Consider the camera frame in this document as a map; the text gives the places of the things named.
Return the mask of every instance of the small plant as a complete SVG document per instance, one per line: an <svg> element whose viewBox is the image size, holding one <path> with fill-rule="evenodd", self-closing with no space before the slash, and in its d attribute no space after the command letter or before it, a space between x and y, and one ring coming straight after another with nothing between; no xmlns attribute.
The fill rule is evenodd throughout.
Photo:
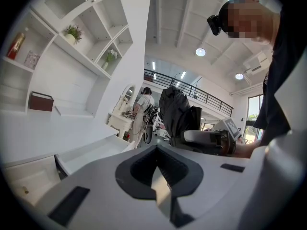
<svg viewBox="0 0 307 230"><path fill-rule="evenodd" d="M72 26L69 25L69 27L65 30L67 34L73 35L73 37L76 39L76 43L78 43L81 38L82 30L78 26Z"/></svg>
<svg viewBox="0 0 307 230"><path fill-rule="evenodd" d="M115 59L117 59L117 52L113 49L107 51L107 55L106 55L106 62L111 62Z"/></svg>

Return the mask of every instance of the railing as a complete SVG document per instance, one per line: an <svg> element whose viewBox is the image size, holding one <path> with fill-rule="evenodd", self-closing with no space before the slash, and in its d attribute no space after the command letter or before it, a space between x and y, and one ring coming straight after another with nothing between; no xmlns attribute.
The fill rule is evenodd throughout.
<svg viewBox="0 0 307 230"><path fill-rule="evenodd" d="M173 85L187 96L197 99L198 101L203 102L209 106L212 106L213 108L229 116L231 116L232 114L233 108L230 105L227 105L225 102L214 97L213 95L210 95L207 92L194 87L193 85L185 83L182 80L171 78L167 75L147 69L144 69L144 80L159 84L165 88L168 88Z"/></svg>

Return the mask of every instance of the brown box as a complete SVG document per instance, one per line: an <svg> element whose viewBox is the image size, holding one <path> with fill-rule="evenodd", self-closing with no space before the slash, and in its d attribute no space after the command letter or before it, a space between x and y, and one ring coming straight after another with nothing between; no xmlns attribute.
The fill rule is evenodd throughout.
<svg viewBox="0 0 307 230"><path fill-rule="evenodd" d="M50 95L32 92L29 100L29 108L40 111L52 111L53 98Z"/></svg>

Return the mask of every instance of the person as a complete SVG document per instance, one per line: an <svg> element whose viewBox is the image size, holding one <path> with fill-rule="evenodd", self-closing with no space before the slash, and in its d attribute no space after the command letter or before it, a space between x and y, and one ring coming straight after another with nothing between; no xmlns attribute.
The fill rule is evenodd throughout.
<svg viewBox="0 0 307 230"><path fill-rule="evenodd" d="M149 107L149 105L154 106L154 98L151 96L152 91L150 88L146 87L141 92L142 96L139 101L136 103L133 115L135 116L133 127L132 127L132 141L135 141L134 148L136 149L139 142L141 141L144 129L143 116L145 110Z"/></svg>
<svg viewBox="0 0 307 230"><path fill-rule="evenodd" d="M234 153L235 157L249 158L255 148L268 145L290 130L274 94L302 56L307 43L306 33L298 29L299 17L294 16L293 8L283 6L277 14L259 0L230 0L222 6L218 16L208 18L208 23L214 35L222 29L229 37L251 38L270 44L273 49L272 63L263 82L262 106L254 124L265 130L264 134L261 140L253 143L237 144Z"/></svg>

